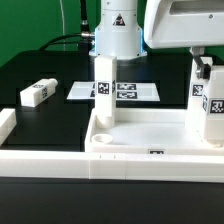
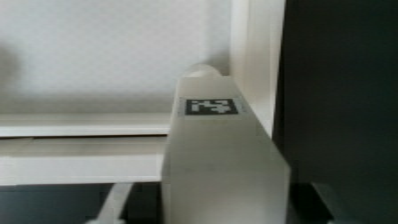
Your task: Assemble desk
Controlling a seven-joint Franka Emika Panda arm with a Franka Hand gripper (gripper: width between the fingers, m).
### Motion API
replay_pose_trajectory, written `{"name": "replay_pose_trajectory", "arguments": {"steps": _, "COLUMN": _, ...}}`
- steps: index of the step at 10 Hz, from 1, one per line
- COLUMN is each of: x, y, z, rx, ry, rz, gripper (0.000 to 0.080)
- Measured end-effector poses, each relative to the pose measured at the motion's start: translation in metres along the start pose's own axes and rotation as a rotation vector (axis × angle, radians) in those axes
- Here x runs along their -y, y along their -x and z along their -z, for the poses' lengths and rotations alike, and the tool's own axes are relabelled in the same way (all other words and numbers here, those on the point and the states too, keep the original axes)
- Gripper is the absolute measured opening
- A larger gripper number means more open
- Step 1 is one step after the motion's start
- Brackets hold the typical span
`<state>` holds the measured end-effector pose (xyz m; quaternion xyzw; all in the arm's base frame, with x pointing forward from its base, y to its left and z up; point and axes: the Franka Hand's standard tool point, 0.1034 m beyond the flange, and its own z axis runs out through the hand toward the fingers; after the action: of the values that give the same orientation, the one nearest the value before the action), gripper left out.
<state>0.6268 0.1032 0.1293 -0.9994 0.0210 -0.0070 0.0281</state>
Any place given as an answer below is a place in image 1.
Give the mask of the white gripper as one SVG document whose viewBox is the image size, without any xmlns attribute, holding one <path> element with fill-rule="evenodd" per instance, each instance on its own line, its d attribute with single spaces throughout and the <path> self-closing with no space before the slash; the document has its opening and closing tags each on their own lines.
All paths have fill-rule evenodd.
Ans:
<svg viewBox="0 0 224 224">
<path fill-rule="evenodd" d="M 198 79 L 210 79 L 206 46 L 224 45 L 224 0 L 148 0 L 144 40 L 152 48 L 191 47 Z"/>
</svg>

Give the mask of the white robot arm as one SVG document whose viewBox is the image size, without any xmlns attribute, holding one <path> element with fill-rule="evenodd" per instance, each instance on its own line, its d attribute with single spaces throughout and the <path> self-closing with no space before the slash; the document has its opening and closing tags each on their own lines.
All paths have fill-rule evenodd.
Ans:
<svg viewBox="0 0 224 224">
<path fill-rule="evenodd" d="M 101 0 L 101 21 L 89 55 L 133 60 L 143 49 L 189 47 L 199 78 L 208 79 L 211 67 L 200 56 L 207 46 L 224 45 L 224 0 L 147 0 L 144 25 L 137 23 L 138 0 Z"/>
</svg>

